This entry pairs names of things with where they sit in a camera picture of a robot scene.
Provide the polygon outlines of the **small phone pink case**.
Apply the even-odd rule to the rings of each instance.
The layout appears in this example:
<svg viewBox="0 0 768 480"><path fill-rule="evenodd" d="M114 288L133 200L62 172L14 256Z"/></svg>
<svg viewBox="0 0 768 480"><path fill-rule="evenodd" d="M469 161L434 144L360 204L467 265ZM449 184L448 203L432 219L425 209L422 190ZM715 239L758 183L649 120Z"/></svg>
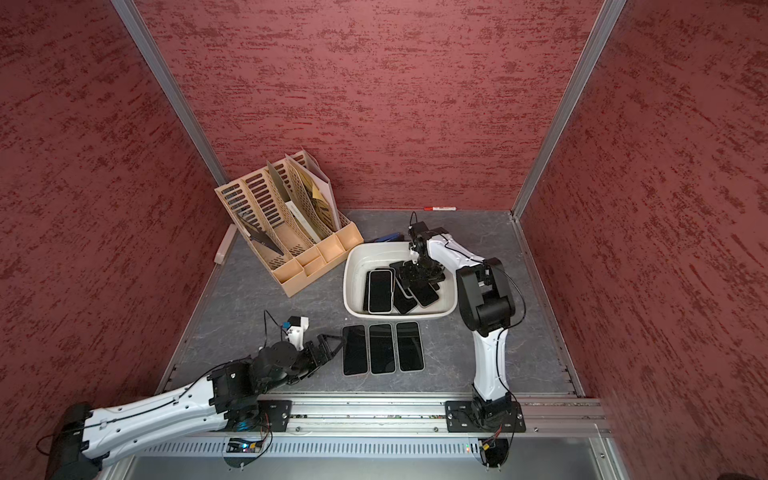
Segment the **small phone pink case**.
<svg viewBox="0 0 768 480"><path fill-rule="evenodd" d="M440 298L439 285L437 283L412 282L409 290L423 308L436 303Z"/></svg>

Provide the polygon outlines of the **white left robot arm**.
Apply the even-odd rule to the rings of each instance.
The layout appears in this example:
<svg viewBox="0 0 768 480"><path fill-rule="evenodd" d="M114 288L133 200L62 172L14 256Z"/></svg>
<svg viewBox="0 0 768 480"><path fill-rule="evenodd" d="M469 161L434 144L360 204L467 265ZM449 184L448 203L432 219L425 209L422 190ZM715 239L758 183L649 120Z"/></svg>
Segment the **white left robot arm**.
<svg viewBox="0 0 768 480"><path fill-rule="evenodd" d="M254 357L224 362L190 384L144 400L93 409L67 408L51 436L48 479L94 479L108 465L148 447L187 435L284 430L290 404L264 395L312 376L339 354L338 335L321 334L297 348L289 341Z"/></svg>

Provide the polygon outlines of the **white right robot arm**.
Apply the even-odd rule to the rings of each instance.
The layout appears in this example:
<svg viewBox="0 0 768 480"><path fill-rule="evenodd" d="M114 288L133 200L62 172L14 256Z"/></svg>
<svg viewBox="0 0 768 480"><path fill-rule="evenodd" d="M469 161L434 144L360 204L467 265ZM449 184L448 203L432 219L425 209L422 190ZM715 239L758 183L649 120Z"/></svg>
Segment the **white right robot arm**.
<svg viewBox="0 0 768 480"><path fill-rule="evenodd" d="M444 228L409 225L411 259L400 268L406 287L415 292L453 275L462 321L472 333L475 374L469 418L494 434L514 429L519 403L507 385L504 349L516 314L514 296L502 262L471 253Z"/></svg>

